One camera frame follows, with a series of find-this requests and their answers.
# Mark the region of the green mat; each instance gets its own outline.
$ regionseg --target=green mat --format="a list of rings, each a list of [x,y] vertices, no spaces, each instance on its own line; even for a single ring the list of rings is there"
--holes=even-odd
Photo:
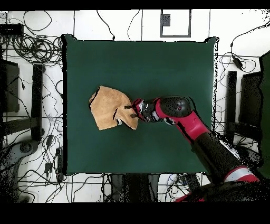
[[[66,35],[67,174],[205,172],[177,127],[99,131],[88,108],[100,85],[131,101],[191,97],[211,127],[216,38],[204,42],[79,41]]]
[[[263,94],[261,129],[263,138],[261,142],[261,152],[264,164],[258,170],[266,178],[270,178],[270,51],[259,59],[263,79],[261,83],[261,91]]]

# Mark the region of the plug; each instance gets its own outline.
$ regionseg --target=plug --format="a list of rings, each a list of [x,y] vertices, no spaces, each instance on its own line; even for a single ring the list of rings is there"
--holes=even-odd
[[[23,90],[25,90],[25,86],[24,86],[23,82],[22,82],[22,87],[23,87]]]
[[[44,173],[49,174],[52,172],[53,164],[52,163],[46,163],[45,164],[45,170]]]
[[[46,141],[47,150],[51,147],[52,141],[53,141],[53,136],[49,135]]]
[[[60,148],[57,148],[56,149],[55,156],[60,156],[60,155],[61,155],[61,149]]]
[[[242,62],[240,62],[239,58],[236,58],[236,57],[233,56],[233,62],[236,65],[237,68],[242,70],[243,64],[242,64]]]

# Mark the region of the towel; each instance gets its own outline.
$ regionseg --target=towel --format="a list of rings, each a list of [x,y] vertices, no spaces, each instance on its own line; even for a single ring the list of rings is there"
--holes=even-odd
[[[138,118],[130,117],[135,111],[132,108],[124,109],[127,105],[131,105],[131,102],[124,93],[105,86],[100,86],[89,100],[89,108],[99,130],[116,127],[118,120],[135,130]]]

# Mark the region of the cable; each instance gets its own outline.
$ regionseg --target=cable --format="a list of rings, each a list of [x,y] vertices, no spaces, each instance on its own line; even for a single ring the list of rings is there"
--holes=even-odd
[[[56,85],[55,85],[55,90],[56,90],[56,92],[60,95],[60,97],[62,98],[62,100],[63,100],[63,94],[61,94],[58,90],[57,90],[57,85],[60,83],[60,82],[62,82],[63,81],[63,79],[61,79],[60,81],[58,81],[57,83],[56,83]]]
[[[109,25],[103,20],[103,18],[101,18],[101,16],[100,16],[98,10],[97,10],[97,14],[98,14],[99,18],[100,18],[100,19],[107,25],[107,27],[109,28],[109,31],[110,31],[110,33],[112,34],[112,40],[114,41],[115,36],[114,36],[113,33],[111,32],[111,29],[110,29]]]
[[[135,16],[132,18],[132,20],[131,20],[131,22],[130,22],[130,24],[129,24],[129,28],[130,28],[131,23],[132,23],[133,19],[135,18]]]
[[[25,15],[26,15],[28,12],[29,12],[29,11],[26,11],[26,12],[23,14],[23,22],[24,22],[26,28],[27,28],[33,35],[35,35],[35,34],[33,33],[34,31],[42,31],[42,30],[46,29],[46,28],[52,23],[52,18],[51,18],[51,16],[49,15],[48,12],[44,11],[44,12],[49,16],[49,18],[50,18],[49,24],[48,24],[46,27],[42,28],[42,29],[39,29],[39,30],[33,30],[33,29],[31,29],[29,26],[27,26],[27,25],[26,25],[26,22],[25,22]]]
[[[242,64],[242,63],[240,62],[240,60],[239,60],[240,57],[239,57],[238,55],[236,55],[235,53],[233,53],[233,45],[234,45],[235,39],[237,39],[238,37],[240,37],[240,36],[242,36],[242,35],[244,35],[244,34],[247,34],[247,33],[251,32],[251,31],[255,31],[255,30],[257,30],[257,29],[265,28],[265,27],[268,27],[268,26],[270,26],[270,21],[268,21],[268,22],[267,22],[266,24],[264,24],[264,25],[258,26],[258,27],[256,27],[256,28],[253,28],[253,29],[251,29],[251,30],[245,32],[245,33],[242,33],[242,34],[236,36],[236,37],[233,39],[232,43],[230,44],[230,52],[231,52],[231,54],[232,54],[234,64],[235,64],[236,67],[239,68],[241,71],[243,71],[243,72],[245,72],[245,73],[250,73],[250,72],[254,71],[254,69],[256,68],[256,62],[255,62],[254,60],[251,60],[251,59],[246,59],[246,60],[249,60],[249,61],[253,61],[253,62],[255,63],[255,67],[254,67],[254,69],[251,70],[251,71],[244,71],[244,70],[243,70],[243,64]]]
[[[89,178],[102,178],[102,177],[101,177],[101,176],[89,176],[88,178],[86,178],[86,180],[84,181],[83,185],[82,185],[79,189],[77,189],[76,191],[74,191],[72,203],[75,201],[75,193],[76,193],[77,191],[79,191],[80,189],[82,189],[82,187],[85,185],[85,183],[87,182],[87,180],[88,180]]]

